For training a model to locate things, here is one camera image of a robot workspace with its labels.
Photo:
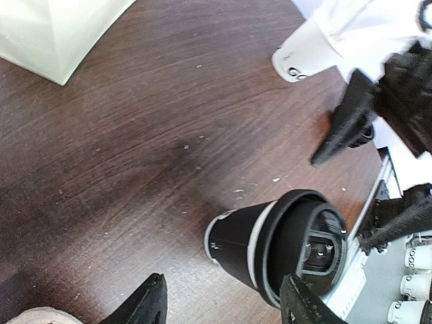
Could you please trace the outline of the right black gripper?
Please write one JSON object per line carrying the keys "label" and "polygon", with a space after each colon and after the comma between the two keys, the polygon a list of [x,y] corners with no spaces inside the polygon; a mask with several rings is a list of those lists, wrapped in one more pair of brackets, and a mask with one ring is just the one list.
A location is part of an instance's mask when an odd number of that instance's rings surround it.
{"label": "right black gripper", "polygon": [[431,50],[414,43],[407,51],[394,53],[383,66],[375,94],[366,74],[360,69],[352,72],[340,104],[330,114],[331,127],[310,158],[312,166],[372,141],[377,115],[416,158],[431,152]]}

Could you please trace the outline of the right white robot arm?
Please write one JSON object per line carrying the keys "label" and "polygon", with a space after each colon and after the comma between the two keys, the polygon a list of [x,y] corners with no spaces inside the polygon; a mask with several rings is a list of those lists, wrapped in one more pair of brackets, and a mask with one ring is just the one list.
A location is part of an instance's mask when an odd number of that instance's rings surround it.
{"label": "right white robot arm", "polygon": [[374,81],[354,70],[331,128],[310,158],[318,167],[363,140],[381,117],[415,157],[431,151],[431,2],[326,1],[313,14],[337,54],[389,52]]}

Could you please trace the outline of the cream paper bag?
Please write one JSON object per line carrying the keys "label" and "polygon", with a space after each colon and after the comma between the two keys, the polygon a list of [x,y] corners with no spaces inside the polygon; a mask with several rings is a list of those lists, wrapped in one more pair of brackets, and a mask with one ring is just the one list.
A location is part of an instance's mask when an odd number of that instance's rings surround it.
{"label": "cream paper bag", "polygon": [[1,58],[65,85],[132,1],[2,1]]}

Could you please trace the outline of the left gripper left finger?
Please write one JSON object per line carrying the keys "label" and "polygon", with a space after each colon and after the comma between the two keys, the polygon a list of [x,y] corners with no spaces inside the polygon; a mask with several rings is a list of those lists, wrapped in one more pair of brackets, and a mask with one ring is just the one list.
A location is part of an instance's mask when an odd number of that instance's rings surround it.
{"label": "left gripper left finger", "polygon": [[101,324],[165,324],[167,284],[164,274],[151,274]]}

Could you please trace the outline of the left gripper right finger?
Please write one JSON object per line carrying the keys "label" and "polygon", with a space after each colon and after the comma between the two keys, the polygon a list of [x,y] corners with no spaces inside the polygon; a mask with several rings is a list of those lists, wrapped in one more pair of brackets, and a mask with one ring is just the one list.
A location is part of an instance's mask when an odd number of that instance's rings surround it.
{"label": "left gripper right finger", "polygon": [[344,324],[297,275],[285,275],[280,288],[282,323]]}

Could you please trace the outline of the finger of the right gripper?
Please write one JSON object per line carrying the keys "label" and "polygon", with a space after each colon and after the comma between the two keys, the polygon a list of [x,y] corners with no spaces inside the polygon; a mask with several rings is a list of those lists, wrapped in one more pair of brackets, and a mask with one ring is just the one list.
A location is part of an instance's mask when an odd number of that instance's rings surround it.
{"label": "finger of the right gripper", "polygon": [[370,253],[403,236],[431,229],[431,185],[419,184],[402,197],[379,199],[366,227],[360,231],[360,249]]}

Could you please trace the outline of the black paper coffee cup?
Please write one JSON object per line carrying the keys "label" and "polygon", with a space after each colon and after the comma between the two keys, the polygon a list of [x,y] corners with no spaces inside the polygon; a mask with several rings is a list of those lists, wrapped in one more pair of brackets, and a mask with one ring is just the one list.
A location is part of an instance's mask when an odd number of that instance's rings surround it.
{"label": "black paper coffee cup", "polygon": [[258,289],[255,254],[264,221],[276,204],[265,202],[216,216],[204,234],[207,257],[243,284]]}

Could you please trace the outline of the black cup lid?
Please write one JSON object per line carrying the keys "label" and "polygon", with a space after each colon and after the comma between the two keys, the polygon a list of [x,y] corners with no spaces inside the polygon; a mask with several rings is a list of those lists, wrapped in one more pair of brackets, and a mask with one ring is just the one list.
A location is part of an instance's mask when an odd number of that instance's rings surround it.
{"label": "black cup lid", "polygon": [[285,275],[297,275],[315,295],[326,295],[342,275],[347,235],[342,214],[320,192],[284,194],[271,207],[256,243],[254,270],[263,300],[281,306]]}

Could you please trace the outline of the cardboard cup carrier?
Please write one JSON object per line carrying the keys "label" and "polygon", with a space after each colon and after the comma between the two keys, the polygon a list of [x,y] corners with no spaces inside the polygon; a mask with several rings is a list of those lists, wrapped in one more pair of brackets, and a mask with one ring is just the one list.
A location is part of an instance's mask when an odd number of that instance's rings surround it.
{"label": "cardboard cup carrier", "polygon": [[44,306],[25,310],[8,320],[6,324],[82,324],[82,322],[62,310]]}

